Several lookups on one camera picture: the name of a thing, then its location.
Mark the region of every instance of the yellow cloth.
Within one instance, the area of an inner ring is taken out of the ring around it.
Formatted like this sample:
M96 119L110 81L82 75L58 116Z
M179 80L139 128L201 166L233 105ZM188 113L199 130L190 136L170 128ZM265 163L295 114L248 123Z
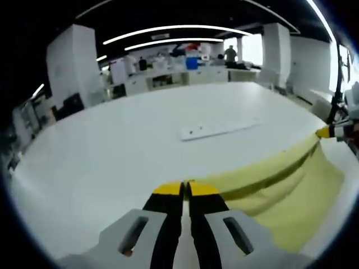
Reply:
M343 179L314 134L268 160L204 182L218 189L229 208L269 228L278 246L298 252L321 225Z

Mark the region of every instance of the blue container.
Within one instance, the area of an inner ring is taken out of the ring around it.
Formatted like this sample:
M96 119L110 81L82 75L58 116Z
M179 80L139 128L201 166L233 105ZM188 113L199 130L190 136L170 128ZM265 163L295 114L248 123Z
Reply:
M198 61L195 57L190 57L186 59L186 67L188 70L197 70L198 69Z

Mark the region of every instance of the round table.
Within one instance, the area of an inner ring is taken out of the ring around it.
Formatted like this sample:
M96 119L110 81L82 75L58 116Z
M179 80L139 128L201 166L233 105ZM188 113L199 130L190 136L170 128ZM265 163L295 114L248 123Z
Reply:
M183 127L253 118L261 125L180 139ZM15 170L11 195L29 232L59 258L96 245L104 228L131 208L142 208L158 185L264 160L323 125L304 108L252 82L186 86L118 99L41 133ZM301 251L312 257L337 234L359 190L359 164L348 146L336 140L321 143L327 158L344 171L345 182L326 221ZM190 236L181 240L179 251L186 249L187 240Z

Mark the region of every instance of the person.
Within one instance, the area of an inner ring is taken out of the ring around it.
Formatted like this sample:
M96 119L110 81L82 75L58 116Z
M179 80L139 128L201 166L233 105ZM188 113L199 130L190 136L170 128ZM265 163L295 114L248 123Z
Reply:
M236 56L237 53L236 51L233 49L233 46L229 46L229 49L226 49L224 52L224 55L227 55L227 62L229 63L234 63L236 62Z
M212 62L212 65L214 66L224 66L225 60L223 54L218 54L217 59L214 59Z
M140 60L139 60L139 68L140 68L140 71L147 70L147 61L142 57L140 57Z

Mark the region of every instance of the white power strip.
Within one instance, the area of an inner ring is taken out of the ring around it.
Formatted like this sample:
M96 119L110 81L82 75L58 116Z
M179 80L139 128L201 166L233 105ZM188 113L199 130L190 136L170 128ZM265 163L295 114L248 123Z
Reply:
M241 122L227 122L214 125L199 124L193 128L181 129L181 141L189 141L204 137L223 135L225 133L231 133L242 129L248 129L254 126L258 126L260 121L258 119L241 121Z

